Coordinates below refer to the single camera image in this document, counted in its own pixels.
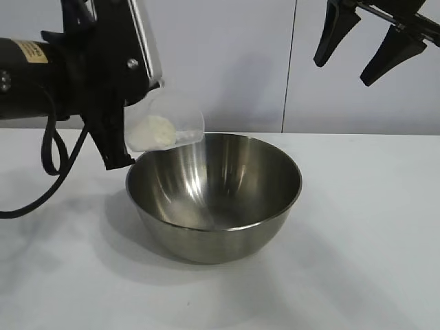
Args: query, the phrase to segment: stainless steel bowl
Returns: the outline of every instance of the stainless steel bowl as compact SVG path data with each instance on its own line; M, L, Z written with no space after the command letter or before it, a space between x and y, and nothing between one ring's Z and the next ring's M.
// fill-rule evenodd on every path
M197 144L143 154L126 187L166 249L198 263L225 263L275 236L301 183L295 162L276 147L211 133Z

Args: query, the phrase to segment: white wall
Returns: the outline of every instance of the white wall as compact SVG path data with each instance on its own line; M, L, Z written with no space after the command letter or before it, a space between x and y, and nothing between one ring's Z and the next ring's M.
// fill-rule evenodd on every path
M207 129L281 130L295 1L146 0L166 83L200 99ZM35 39L39 30L61 30L59 7L58 0L2 1L1 35Z
M298 0L286 108L286 132L440 134L440 49L428 49L372 87L359 75L389 24L358 10L362 21L322 69L313 57L325 19L325 0ZM440 3L423 13L440 21Z

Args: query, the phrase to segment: screw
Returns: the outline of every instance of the screw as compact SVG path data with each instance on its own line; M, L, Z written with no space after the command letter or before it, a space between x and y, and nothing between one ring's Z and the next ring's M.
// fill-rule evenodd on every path
M129 67L130 70L136 70L139 67L139 62L134 58L130 58L126 63L126 66Z

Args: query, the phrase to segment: robotic arm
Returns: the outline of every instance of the robotic arm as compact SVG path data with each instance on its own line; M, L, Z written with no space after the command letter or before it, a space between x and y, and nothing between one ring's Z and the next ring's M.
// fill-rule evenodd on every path
M39 200L0 218L38 208L62 184L88 133L107 170L134 163L124 141L124 107L159 87L162 70L143 1L60 0L64 32L46 32L45 43L0 38L0 118L46 116L41 158L55 184ZM55 124L80 115L85 127L71 156ZM60 167L52 161L52 142Z
M71 170L88 133L107 170L134 163L124 141L124 108L159 87L159 56L143 0L60 0L63 33L43 31L44 43L0 38L0 119L47 117L41 159L58 176L38 200L0 219L21 217L46 202ZM422 53L424 40L440 47L440 25L417 12L425 0L328 0L324 32L315 55L325 65L360 21L357 8L393 25L361 79L373 84L387 71ZM68 156L56 122L80 115L85 127ZM52 143L60 166L52 161Z
M317 66L324 66L342 39L358 24L361 8L392 23L388 33L360 76L371 86L400 63L421 54L424 40L440 47L440 25L418 14L426 0L328 0L324 31L315 55Z

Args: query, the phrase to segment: white powder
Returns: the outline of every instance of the white powder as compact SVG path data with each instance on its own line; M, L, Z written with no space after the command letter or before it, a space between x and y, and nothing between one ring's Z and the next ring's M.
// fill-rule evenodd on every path
M177 142L173 123L158 115L146 116L127 133L127 144L133 151L165 149Z

